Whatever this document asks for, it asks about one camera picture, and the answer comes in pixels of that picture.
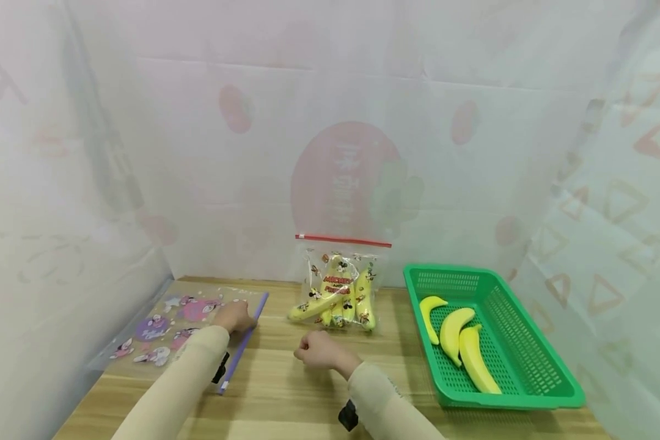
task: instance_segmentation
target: wooden table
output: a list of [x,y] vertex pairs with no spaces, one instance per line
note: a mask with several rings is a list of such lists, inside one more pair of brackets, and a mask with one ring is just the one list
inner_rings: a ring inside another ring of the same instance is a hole
[[[331,372],[307,371],[293,350],[307,328],[285,315],[296,302],[298,284],[183,278],[270,292],[264,313],[223,397],[205,394],[178,439],[370,439],[361,426],[351,433],[338,423],[347,402],[344,380]],[[408,293],[385,288],[376,299],[380,335],[338,335],[348,347],[390,376],[405,398],[452,440],[608,440],[589,409],[554,412],[441,409],[433,395],[427,363]],[[109,439],[151,381],[109,375],[94,385],[57,433],[56,440]]]

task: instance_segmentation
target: green plastic basket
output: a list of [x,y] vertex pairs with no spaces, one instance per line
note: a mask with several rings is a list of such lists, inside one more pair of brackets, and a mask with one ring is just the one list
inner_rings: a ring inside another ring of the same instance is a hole
[[[581,386],[497,273],[455,265],[408,265],[403,276],[441,406],[556,409],[584,405]],[[430,314],[438,333],[451,311],[474,309],[475,317],[467,325],[482,324],[482,357],[503,394],[479,392],[464,367],[456,367],[440,346],[430,343],[419,303],[432,295],[449,302]]]

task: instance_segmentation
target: yellow banana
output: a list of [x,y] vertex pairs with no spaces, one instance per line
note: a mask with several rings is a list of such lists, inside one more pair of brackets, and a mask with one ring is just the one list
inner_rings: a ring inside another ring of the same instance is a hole
[[345,296],[343,295],[342,298],[339,298],[339,301],[335,302],[335,305],[329,310],[330,319],[336,327],[345,327],[345,320],[342,315],[342,303]]
[[370,265],[359,274],[357,286],[354,287],[357,296],[357,318],[365,330],[373,330],[376,327],[376,318],[372,310],[372,279],[374,277],[372,265]]
[[420,302],[420,314],[423,316],[425,328],[428,330],[428,339],[430,339],[430,343],[433,345],[439,344],[440,341],[438,340],[437,333],[435,333],[435,329],[433,329],[433,325],[430,323],[430,311],[435,309],[435,307],[446,305],[447,301],[439,296],[427,296]]
[[355,296],[354,283],[350,284],[350,294],[342,297],[342,318],[346,323],[354,320],[354,310],[357,309],[357,296]]
[[460,333],[460,355],[463,358],[464,367],[474,386],[482,393],[501,394],[501,388],[491,376],[484,365],[482,351],[479,348],[479,330],[481,324],[468,327]]
[[440,347],[458,368],[461,367],[460,330],[473,318],[474,310],[463,307],[447,315],[440,327]]
[[311,316],[320,315],[326,310],[332,309],[337,302],[341,301],[341,290],[337,287],[339,274],[336,269],[330,269],[320,284],[320,291],[316,288],[311,288],[308,292],[310,299],[300,306],[290,309],[288,319],[292,321],[303,321]]
[[323,310],[322,313],[318,316],[318,319],[316,319],[316,323],[320,323],[322,325],[325,325],[325,327],[330,327],[332,324],[332,312],[331,310],[333,309],[331,307],[330,309]]

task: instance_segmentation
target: fist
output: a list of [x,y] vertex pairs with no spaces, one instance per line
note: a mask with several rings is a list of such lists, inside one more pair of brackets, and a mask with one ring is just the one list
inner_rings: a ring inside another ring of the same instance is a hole
[[220,307],[211,325],[219,325],[228,333],[254,328],[257,321],[249,315],[247,301],[228,302]]
[[334,341],[327,332],[308,332],[293,352],[308,367],[337,370],[345,379],[362,363],[352,351]]

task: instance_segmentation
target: sleeve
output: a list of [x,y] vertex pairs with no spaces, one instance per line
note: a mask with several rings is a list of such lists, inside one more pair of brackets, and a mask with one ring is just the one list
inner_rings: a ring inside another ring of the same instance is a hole
[[167,370],[135,404],[112,440],[171,440],[218,371],[227,350],[227,330],[211,326],[191,335]]
[[418,409],[400,396],[389,377],[366,362],[348,381],[357,416],[375,440],[445,440]]

